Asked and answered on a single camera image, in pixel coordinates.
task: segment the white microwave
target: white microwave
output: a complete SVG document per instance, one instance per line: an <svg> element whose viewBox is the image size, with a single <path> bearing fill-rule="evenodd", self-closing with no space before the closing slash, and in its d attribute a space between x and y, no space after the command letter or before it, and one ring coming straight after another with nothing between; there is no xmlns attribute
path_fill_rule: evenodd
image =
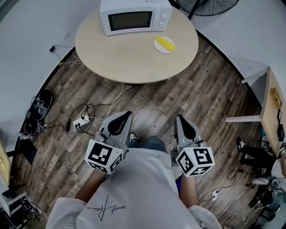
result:
<svg viewBox="0 0 286 229"><path fill-rule="evenodd" d="M169 0L101 0L100 5L106 36L165 31L171 13Z"/></svg>

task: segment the sneaker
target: sneaker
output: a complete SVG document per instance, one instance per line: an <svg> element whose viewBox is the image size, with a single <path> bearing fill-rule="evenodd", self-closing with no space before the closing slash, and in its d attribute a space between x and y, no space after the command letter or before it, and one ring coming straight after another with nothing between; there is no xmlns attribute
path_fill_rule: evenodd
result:
<svg viewBox="0 0 286 229"><path fill-rule="evenodd" d="M238 146L239 151L245 146L244 142L242 141L241 137L236 139L236 144Z"/></svg>
<svg viewBox="0 0 286 229"><path fill-rule="evenodd" d="M130 134L129 134L129 141L138 142L138 135L134 131L130 132Z"/></svg>

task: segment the table leg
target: table leg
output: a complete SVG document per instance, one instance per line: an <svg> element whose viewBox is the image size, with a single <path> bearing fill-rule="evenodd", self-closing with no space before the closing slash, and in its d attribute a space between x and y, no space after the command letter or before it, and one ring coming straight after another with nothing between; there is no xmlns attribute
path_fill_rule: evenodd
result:
<svg viewBox="0 0 286 229"><path fill-rule="evenodd" d="M260 115L228 117L225 119L227 123L243 123L243 122L260 122Z"/></svg>

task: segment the wood plank floor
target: wood plank floor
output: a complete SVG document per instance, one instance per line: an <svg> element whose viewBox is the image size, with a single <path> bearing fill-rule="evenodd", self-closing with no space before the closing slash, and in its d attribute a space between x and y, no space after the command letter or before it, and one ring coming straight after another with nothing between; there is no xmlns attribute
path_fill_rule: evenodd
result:
<svg viewBox="0 0 286 229"><path fill-rule="evenodd" d="M55 98L49 120L56 119L65 125L78 105L111 103L122 85L96 75L84 64L64 64L46 88L53 91ZM109 106L96 107L95 117L103 120L108 110ZM212 190L232 184L227 174L240 168L237 136L249 145L259 145L259 123L224 121L227 116L257 115L259 109L229 64L201 38L198 54L188 68L169 80L132 88L114 104L111 114L123 110L133 112L132 130L140 138L156 135L168 150L175 146L173 123L177 114L199 126L216 161L208 174L197 177L201 200L209 199ZM75 112L71 120L79 118L81 111ZM94 122L89 132L95 133L99 126ZM78 133L74 127L68 135L50 128L33 138L38 152L32 165L23 156L16 157L17 181L26 183L25 191L47 215L58 197L74 197L91 174L92 169L84 161L89 139L89 135ZM241 168L250 171L247 166ZM245 186L250 180L249 175L238 173L235 184L222 189L218 199L209 206L222 226L244 229L255 221L256 215L248 203L256 189Z"/></svg>

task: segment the power strip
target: power strip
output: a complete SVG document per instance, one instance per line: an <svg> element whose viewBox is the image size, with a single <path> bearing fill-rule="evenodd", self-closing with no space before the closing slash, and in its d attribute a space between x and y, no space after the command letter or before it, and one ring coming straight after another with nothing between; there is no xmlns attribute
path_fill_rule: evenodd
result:
<svg viewBox="0 0 286 229"><path fill-rule="evenodd" d="M211 197L212 197L211 201L215 201L218 198L218 191L213 190Z"/></svg>
<svg viewBox="0 0 286 229"><path fill-rule="evenodd" d="M73 122L73 125L75 126L75 128L77 128L77 127L82 127L87 123L89 123L89 116L86 114L84 116L84 119L82 118L77 119L76 121Z"/></svg>

